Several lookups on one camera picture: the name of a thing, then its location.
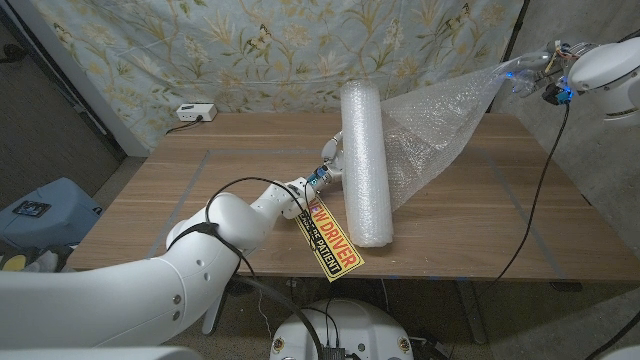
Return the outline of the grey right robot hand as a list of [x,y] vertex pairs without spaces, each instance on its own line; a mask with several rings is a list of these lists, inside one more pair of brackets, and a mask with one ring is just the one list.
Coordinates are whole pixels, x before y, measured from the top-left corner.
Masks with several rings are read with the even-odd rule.
[[507,67],[506,78],[512,82],[512,92],[527,97],[550,84],[568,89],[572,66],[596,47],[598,44],[592,42],[556,39],[521,55]]

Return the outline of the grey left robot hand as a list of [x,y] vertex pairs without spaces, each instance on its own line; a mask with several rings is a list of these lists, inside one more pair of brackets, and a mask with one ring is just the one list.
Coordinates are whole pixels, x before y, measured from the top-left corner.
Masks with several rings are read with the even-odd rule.
[[321,157],[323,164],[316,168],[307,178],[307,183],[316,191],[321,191],[327,185],[342,181],[344,156],[340,148],[342,132],[336,133],[323,147]]

